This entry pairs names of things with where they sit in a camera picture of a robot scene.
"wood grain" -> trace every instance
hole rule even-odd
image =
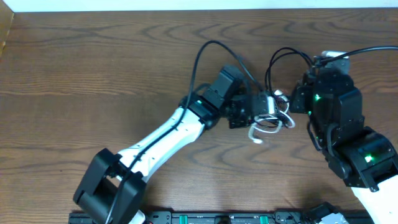
[[[124,149],[148,135],[187,94],[201,44],[222,40],[263,79],[280,47],[309,55],[398,45],[397,9],[21,13],[0,63],[0,216],[3,223],[66,223],[72,196],[102,148]],[[352,57],[366,124],[398,145],[398,54]],[[206,49],[197,84],[224,63]],[[305,70],[296,57],[273,69],[289,92]],[[362,209],[305,130],[264,135],[225,120],[174,155],[151,178],[144,205],[174,210],[275,210],[323,201]]]

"green led light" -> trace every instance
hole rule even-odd
[[[373,160],[373,157],[372,156],[365,156],[365,160],[366,160],[366,162],[370,162],[370,161],[372,161]]]
[[[321,99],[321,97],[318,94],[315,94],[315,101],[318,101],[320,99]]]

